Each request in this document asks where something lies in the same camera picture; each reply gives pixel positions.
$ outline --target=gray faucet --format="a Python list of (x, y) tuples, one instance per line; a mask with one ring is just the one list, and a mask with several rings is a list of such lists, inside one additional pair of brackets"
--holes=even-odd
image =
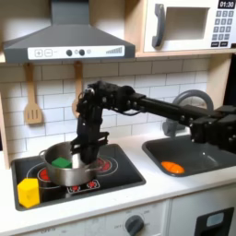
[[(206, 103), (206, 107), (210, 110), (214, 110), (214, 104), (211, 98), (209, 97), (208, 94), (201, 90), (187, 90), (183, 93), (181, 93), (179, 96), (175, 98), (173, 101), (173, 104), (180, 104), (183, 100), (191, 97), (197, 97)], [(178, 124), (178, 122), (175, 122), (173, 120), (167, 119), (166, 122), (163, 123), (162, 125), (163, 132), (165, 136), (170, 136), (170, 137), (175, 137), (175, 133), (177, 130), (183, 130), (185, 129), (184, 125)]]

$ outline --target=stovetop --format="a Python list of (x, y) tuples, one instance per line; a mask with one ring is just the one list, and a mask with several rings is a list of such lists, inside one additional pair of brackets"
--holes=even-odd
[[(22, 211), (46, 207), (146, 183), (118, 145), (102, 147), (98, 162), (102, 169), (93, 181), (80, 186), (63, 187), (50, 181), (41, 157), (14, 160), (12, 174), (16, 209)], [(38, 178), (40, 185), (41, 203), (30, 209), (26, 209), (18, 202), (18, 184), (25, 178)]]

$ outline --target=silver pot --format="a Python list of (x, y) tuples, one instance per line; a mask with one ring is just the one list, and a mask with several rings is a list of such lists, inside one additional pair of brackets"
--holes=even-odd
[[(43, 161), (46, 163), (48, 174), (52, 182), (62, 186), (76, 186), (83, 183), (88, 183), (95, 177), (98, 167), (97, 161), (86, 165), (80, 156), (73, 156), (70, 153), (70, 142), (56, 144), (51, 146), (47, 150), (40, 153)], [(52, 165), (52, 162), (58, 158), (65, 158), (70, 161), (77, 158), (77, 167), (73, 169), (56, 168)]]

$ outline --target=orange toy food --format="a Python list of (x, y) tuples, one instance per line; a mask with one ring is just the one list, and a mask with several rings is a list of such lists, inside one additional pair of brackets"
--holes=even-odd
[(169, 161), (162, 161), (161, 165), (166, 169), (168, 172), (172, 173), (184, 173), (184, 168), (174, 162)]

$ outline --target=yellow cube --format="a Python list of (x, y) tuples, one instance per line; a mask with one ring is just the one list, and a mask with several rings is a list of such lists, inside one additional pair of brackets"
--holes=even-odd
[(24, 179), (18, 184), (18, 202), (25, 208), (34, 207), (41, 202), (38, 179)]

